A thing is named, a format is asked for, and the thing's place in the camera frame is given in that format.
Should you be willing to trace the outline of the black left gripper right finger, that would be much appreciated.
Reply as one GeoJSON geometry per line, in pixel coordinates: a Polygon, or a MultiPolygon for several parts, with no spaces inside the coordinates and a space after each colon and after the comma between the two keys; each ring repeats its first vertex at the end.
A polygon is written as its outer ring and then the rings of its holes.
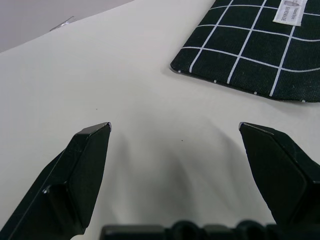
{"type": "Polygon", "coordinates": [[[254,181],[279,225],[320,224],[320,165],[287,134],[247,122],[239,131],[254,181]]]}

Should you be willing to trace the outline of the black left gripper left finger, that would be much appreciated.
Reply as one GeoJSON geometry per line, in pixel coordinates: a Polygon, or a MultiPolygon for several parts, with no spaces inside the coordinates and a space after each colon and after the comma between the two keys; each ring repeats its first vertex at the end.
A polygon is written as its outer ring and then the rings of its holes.
{"type": "Polygon", "coordinates": [[[100,191],[112,127],[82,129],[38,175],[0,240],[71,240],[90,224],[100,191]]]}

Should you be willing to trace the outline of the dark green checked fabric pouch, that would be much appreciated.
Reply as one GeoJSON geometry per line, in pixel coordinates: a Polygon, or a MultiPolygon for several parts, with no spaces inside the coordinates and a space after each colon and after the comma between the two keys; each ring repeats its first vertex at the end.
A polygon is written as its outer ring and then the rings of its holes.
{"type": "Polygon", "coordinates": [[[170,66],[268,99],[320,103],[320,0],[215,0],[170,66]]]}

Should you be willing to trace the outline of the small clear plastic piece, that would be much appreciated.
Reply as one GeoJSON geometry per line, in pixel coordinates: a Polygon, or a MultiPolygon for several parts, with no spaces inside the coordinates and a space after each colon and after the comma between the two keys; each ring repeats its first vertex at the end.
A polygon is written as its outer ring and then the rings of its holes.
{"type": "Polygon", "coordinates": [[[58,24],[57,26],[53,27],[52,29],[50,29],[50,32],[54,31],[54,30],[56,30],[58,28],[61,28],[61,27],[65,26],[65,25],[71,24],[71,23],[73,23],[75,21],[76,21],[76,18],[74,16],[71,16],[70,18],[68,18],[64,22],[62,22],[62,23],[58,24]]]}

